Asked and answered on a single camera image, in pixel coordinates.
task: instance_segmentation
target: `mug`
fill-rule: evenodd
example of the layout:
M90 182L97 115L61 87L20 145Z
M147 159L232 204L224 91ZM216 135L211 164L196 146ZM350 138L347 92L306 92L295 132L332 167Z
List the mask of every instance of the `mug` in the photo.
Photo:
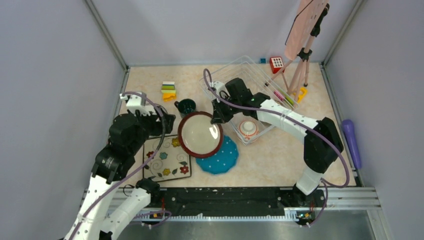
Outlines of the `mug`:
M189 113L196 112L196 102L190 98L183 99L181 101L176 101L173 103L178 109L179 115L181 118L184 118Z

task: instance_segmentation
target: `dish rack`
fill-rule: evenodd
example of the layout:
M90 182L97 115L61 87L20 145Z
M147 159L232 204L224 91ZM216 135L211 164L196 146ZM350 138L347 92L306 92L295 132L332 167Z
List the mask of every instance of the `dish rack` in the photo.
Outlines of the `dish rack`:
M220 69L211 73L212 81L218 81L226 84L230 80L235 78L241 78L244 80L247 88L250 89L252 94L262 92L272 99L277 101L279 104L289 110L296 110L299 104L295 102L285 91L283 91L271 78L257 65L250 57L242 56L229 64L221 67ZM203 78L199 81L201 88L205 92L210 100L214 100L215 96L208 90ZM285 96L284 100L280 100L274 92L278 91ZM258 134L251 136L249 139L245 138L239 130L238 125L245 120L252 121L258 128ZM234 117L228 122L232 129L237 133L238 138L243 142L244 145L248 145L255 141L260 136L266 134L269 130L274 128L266 122L261 122L252 117L247 117L242 113L235 114Z

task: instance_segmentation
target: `blue polka dot cloth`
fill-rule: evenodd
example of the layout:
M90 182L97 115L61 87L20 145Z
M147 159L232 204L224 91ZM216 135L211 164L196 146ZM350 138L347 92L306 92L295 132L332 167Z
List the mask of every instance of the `blue polka dot cloth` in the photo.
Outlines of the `blue polka dot cloth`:
M196 158L200 168L211 174L224 174L236 165L239 151L236 143L224 135L222 146L215 155L207 158Z

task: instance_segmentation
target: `red box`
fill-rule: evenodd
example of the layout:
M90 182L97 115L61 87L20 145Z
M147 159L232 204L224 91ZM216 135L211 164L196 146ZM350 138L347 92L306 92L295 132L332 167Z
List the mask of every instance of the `red box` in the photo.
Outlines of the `red box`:
M280 56L272 56L269 58L269 65L273 74L276 74L282 67L284 67L283 58Z

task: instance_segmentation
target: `tripod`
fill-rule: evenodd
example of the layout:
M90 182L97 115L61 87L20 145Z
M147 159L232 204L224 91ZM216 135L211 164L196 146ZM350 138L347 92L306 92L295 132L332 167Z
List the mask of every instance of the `tripod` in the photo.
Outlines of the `tripod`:
M321 15L319 16L318 20L316 21L312 31L310 32L310 36L306 42L306 46L303 47L300 52L297 54L297 56L300 57L301 61L298 63L296 70L294 71L293 78L291 79L290 85L287 84L286 77L284 76L284 70L293 62L293 60L289 60L284 66L278 70L277 73L275 73L271 80L274 80L276 77L278 77L279 74L281 74L282 79L284 80L285 87L287 89L287 94L292 95L294 94L294 101L297 102L299 99L299 92L301 89L301 82L304 80L303 86L308 86L308 74L309 74L309 56L312 54L311 46L314 42L315 38L320 34L321 31L321 22L323 21L324 17L329 12L330 5L327 3L325 5L324 10L322 11Z

